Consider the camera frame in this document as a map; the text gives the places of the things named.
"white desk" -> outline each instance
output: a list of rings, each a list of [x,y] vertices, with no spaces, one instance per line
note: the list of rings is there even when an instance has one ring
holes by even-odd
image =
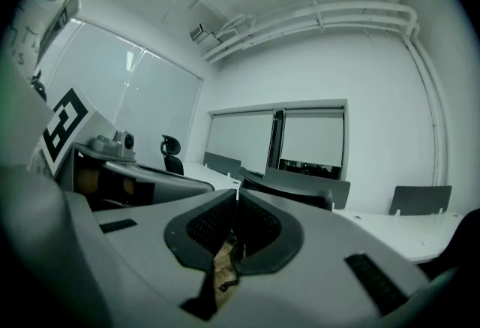
[[[235,189],[240,188],[240,180],[227,177],[222,173],[215,172],[208,169],[205,165],[198,163],[183,163],[184,176],[191,177],[192,179],[209,182],[212,184],[216,191],[222,189]]]
[[[453,212],[392,216],[335,209],[334,213],[353,221],[413,263],[424,263],[441,254],[463,218]]]

